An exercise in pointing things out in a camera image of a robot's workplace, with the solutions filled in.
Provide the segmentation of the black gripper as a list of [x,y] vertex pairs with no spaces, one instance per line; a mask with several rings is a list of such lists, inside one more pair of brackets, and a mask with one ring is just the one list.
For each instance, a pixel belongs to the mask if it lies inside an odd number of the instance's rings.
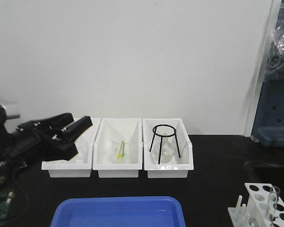
[[[75,140],[92,125],[90,116],[74,121],[71,113],[21,123],[12,133],[8,162],[69,161],[78,154]],[[52,129],[56,129],[53,136],[44,132]]]

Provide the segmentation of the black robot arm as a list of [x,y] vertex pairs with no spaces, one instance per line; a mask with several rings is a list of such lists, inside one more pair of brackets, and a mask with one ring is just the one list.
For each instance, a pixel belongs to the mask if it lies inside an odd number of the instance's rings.
[[30,120],[9,133],[5,127],[9,118],[6,107],[0,104],[0,187],[20,165],[69,161],[78,153],[76,139],[93,125],[90,116],[74,120],[71,113],[63,113]]

